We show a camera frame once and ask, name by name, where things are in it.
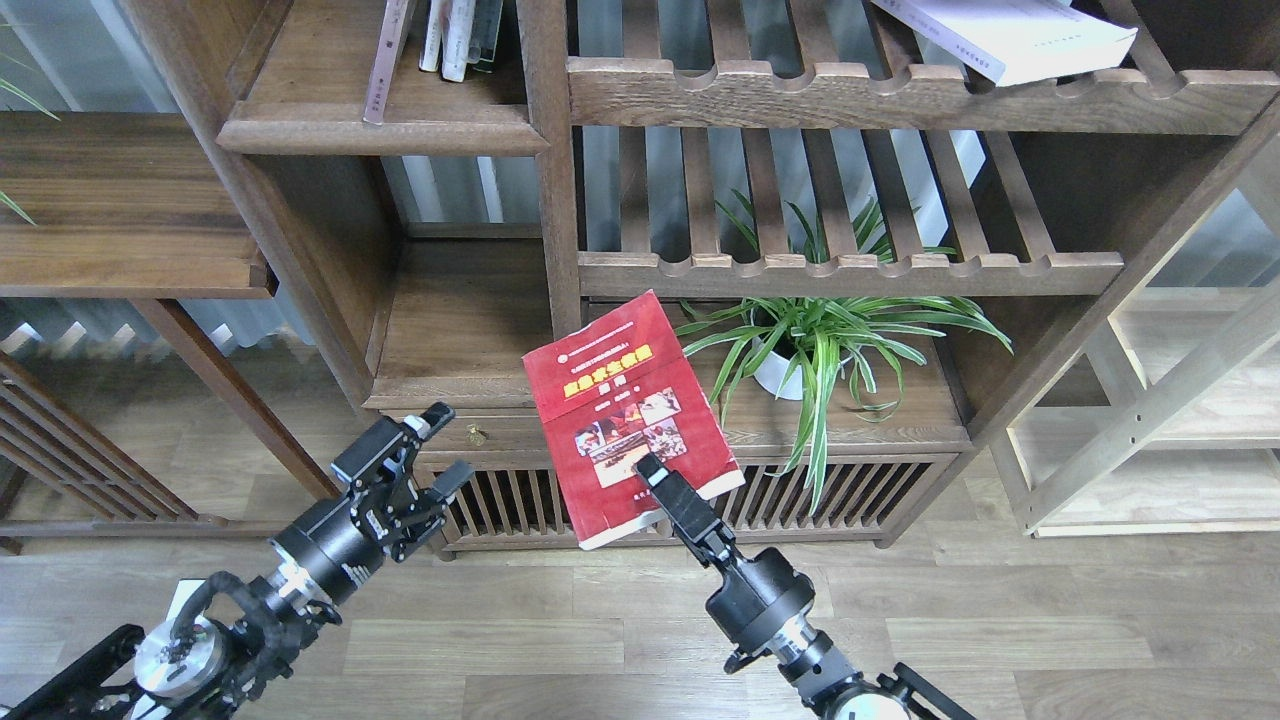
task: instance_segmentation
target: floorboard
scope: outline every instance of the floorboard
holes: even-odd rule
[[[314,350],[232,359],[321,465],[362,429]],[[310,505],[175,359],[28,360],[198,511],[283,525]],[[14,512],[81,511],[27,483]],[[1280,533],[1028,538],[984,455],[888,550],[783,550],[856,666],[911,664],[983,720],[1280,717]],[[28,541],[0,556],[0,703],[157,621],[179,578],[276,561],[251,539]],[[420,552],[237,717],[812,719],[772,662],[721,673],[731,647],[703,611],[718,585],[680,547]]]

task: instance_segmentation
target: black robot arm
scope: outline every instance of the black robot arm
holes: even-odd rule
[[[293,674],[292,662],[324,625],[342,623],[338,606],[385,559],[403,562],[444,527],[471,466],[454,462],[425,489],[412,468],[422,443],[453,416],[436,402],[401,423],[379,419],[333,461],[346,492],[316,502],[270,539],[280,556],[275,573],[248,583],[210,575],[172,620],[145,638],[141,628],[122,626],[5,720],[115,720],[134,706],[147,720],[221,719],[257,700],[268,682]],[[243,612],[232,626],[204,616],[218,596]],[[134,680],[102,687],[131,659]],[[142,712],[146,703],[154,708]]]
[[[737,550],[733,530],[710,503],[655,455],[643,457],[636,471],[667,512],[676,537],[703,568],[714,566],[721,573],[723,584],[707,600],[707,612],[735,644],[724,661],[726,673],[772,655],[800,702],[824,720],[906,720],[909,708],[916,717],[938,720],[916,696],[943,717],[974,720],[901,662],[893,669],[897,678],[881,675],[868,682],[827,633],[809,624],[814,589],[808,575],[797,573],[773,547],[746,559]]]

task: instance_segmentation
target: drawer knob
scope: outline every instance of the drawer knob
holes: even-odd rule
[[[489,439],[489,433],[481,430],[480,425],[475,423],[467,425],[467,442],[470,442],[476,447],[480,447],[481,445],[484,445],[484,441],[486,439]]]

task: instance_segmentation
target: spider plant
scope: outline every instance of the spider plant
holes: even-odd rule
[[[12,27],[12,26],[0,24],[0,27]],[[27,68],[28,70],[31,69],[28,65],[26,65],[20,60],[18,60],[15,58],[12,58],[9,55],[5,55],[4,53],[0,53],[0,60],[9,60],[10,63],[14,63],[14,64],[20,65],[23,68]],[[24,90],[22,90],[17,85],[9,82],[8,79],[5,79],[3,77],[0,77],[0,91],[8,92],[9,95],[15,95],[19,99],[22,99],[23,101],[28,102],[32,108],[40,110],[41,113],[49,115],[50,118],[52,118],[55,120],[58,119],[58,115],[50,113],[49,109],[45,108],[44,105],[41,105],[38,100],[36,100],[28,92],[26,92]],[[17,202],[14,202],[14,200],[12,197],[9,197],[3,190],[0,190],[0,205],[4,205],[6,208],[9,208],[10,210],[13,210],[23,220],[27,220],[31,224],[36,224],[36,220],[31,219],[31,215],[28,215],[22,209],[22,206],[18,205]]]
[[[759,251],[754,208],[742,193],[735,191],[733,195],[749,215],[748,219],[739,218],[722,202],[717,205]],[[788,206],[805,232],[800,242],[792,241],[792,247],[804,252],[810,263],[827,261],[829,255],[820,231],[814,229],[815,224],[796,205],[788,202]],[[882,261],[893,260],[892,242],[876,199],[868,200],[852,224],[861,252],[873,254]],[[936,251],[950,252],[950,249]],[[1012,351],[1009,337],[986,318],[982,307],[965,297],[744,297],[732,307],[705,315],[699,315],[687,304],[685,310],[692,322],[680,327],[677,336],[730,325],[685,346],[687,356],[713,345],[728,345],[709,395],[712,402],[722,400],[722,421],[733,392],[745,377],[759,370],[771,352],[790,356],[783,383],[799,373],[803,393],[791,454],[778,473],[794,470],[808,454],[805,487],[812,488],[810,514],[817,512],[822,498],[828,406],[841,374],[847,370],[849,391],[860,416],[874,423],[887,420],[901,404],[905,389],[902,363],[924,365],[928,361],[924,354],[902,338],[943,337],[946,332],[938,327],[952,327],[989,334]],[[872,359],[876,357],[883,360],[893,373],[897,398],[873,405],[864,402],[861,393],[876,395],[879,391],[881,383],[877,382],[872,365]]]

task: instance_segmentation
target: book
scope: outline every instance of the book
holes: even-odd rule
[[[431,0],[426,10],[426,35],[422,36],[422,56],[417,69],[434,73],[440,69],[440,38],[444,35],[445,17],[449,13],[449,0]]]
[[[708,500],[745,482],[653,291],[524,363],[582,550],[664,518],[635,471],[649,452]]]
[[[392,76],[396,74],[396,63],[404,49],[404,38],[408,37],[408,26],[416,5],[417,0],[387,0],[378,50],[374,53],[374,67],[369,72],[369,91],[365,94],[362,118],[366,123],[380,126],[385,119]]]
[[[872,0],[998,87],[1114,68],[1137,28],[1060,0]]]
[[[481,73],[492,73],[498,53],[498,33],[502,29],[503,0],[476,0],[475,19],[471,23],[471,46],[467,64]]]
[[[476,0],[452,0],[445,18],[440,47],[440,77],[462,82],[467,72],[467,54],[471,51],[471,22],[475,19]]]

